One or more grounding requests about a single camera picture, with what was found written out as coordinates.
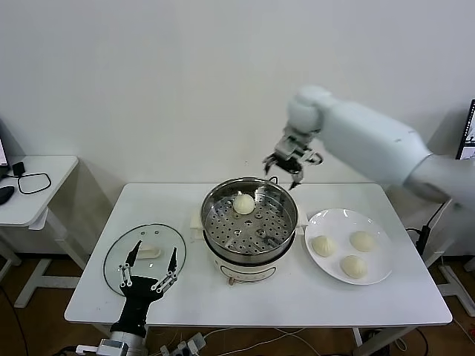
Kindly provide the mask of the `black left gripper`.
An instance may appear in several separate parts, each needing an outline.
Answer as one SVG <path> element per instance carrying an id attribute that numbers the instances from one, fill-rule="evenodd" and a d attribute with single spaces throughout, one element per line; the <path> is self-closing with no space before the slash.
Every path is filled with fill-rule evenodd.
<path id="1" fill-rule="evenodd" d="M 125 304 L 118 321 L 111 326 L 110 331 L 145 337 L 145 323 L 150 304 L 161 299 L 163 293 L 177 281 L 177 248 L 174 247 L 166 275 L 159 281 L 155 278 L 131 274 L 131 268 L 137 260 L 141 244 L 142 241 L 139 240 L 129 251 L 125 262 L 119 266 L 121 276 L 119 287 L 125 296 Z"/>

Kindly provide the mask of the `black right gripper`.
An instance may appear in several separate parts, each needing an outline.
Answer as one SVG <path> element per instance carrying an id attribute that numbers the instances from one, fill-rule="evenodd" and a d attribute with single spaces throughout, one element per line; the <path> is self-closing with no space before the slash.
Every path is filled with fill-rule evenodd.
<path id="1" fill-rule="evenodd" d="M 263 160 L 265 174 L 268 174 L 270 168 L 276 164 L 279 168 L 291 175 L 292 183 L 289 190 L 301 184 L 304 178 L 303 164 L 320 165 L 322 162 L 322 155 L 308 148 L 303 150 L 298 149 L 287 156 L 276 151 Z"/>

